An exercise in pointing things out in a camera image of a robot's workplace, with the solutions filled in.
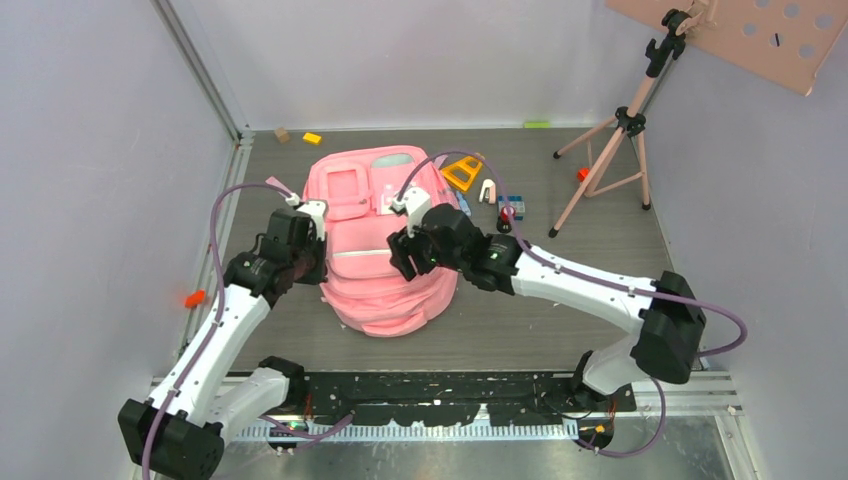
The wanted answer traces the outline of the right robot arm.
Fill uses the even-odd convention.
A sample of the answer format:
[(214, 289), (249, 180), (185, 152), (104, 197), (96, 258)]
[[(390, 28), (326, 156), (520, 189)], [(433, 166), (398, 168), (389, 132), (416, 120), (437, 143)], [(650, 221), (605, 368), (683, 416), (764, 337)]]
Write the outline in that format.
[(406, 280), (446, 268), (480, 290), (550, 300), (624, 331), (624, 339), (580, 358), (567, 390), (584, 410), (598, 409), (635, 381), (690, 379), (706, 318), (674, 272), (652, 280), (567, 261), (510, 234), (485, 234), (447, 204), (391, 233), (387, 243), (391, 265)]

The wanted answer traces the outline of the pink student backpack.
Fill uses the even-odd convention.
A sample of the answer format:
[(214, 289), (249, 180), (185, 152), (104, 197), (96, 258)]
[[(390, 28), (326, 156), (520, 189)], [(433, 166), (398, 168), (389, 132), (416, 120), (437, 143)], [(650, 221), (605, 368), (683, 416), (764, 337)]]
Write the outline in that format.
[(436, 268), (411, 281), (391, 266), (387, 238), (405, 227), (391, 209), (404, 182), (435, 204), (457, 199), (438, 169), (416, 146), (338, 152), (310, 168), (303, 196), (328, 205), (327, 280), (323, 298), (347, 326), (372, 337), (410, 334), (442, 314), (458, 275)]

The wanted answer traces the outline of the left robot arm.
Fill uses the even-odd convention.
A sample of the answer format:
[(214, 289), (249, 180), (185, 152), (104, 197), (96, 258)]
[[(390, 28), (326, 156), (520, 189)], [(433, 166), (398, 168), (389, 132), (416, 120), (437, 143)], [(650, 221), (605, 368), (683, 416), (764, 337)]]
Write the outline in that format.
[(177, 364), (146, 400), (128, 400), (119, 411), (134, 463), (172, 479), (208, 479), (228, 444), (261, 415), (305, 405), (303, 366), (276, 356), (227, 392), (219, 389), (279, 298), (295, 283), (325, 280), (326, 215), (317, 200), (280, 208), (253, 248), (229, 262), (222, 294)]

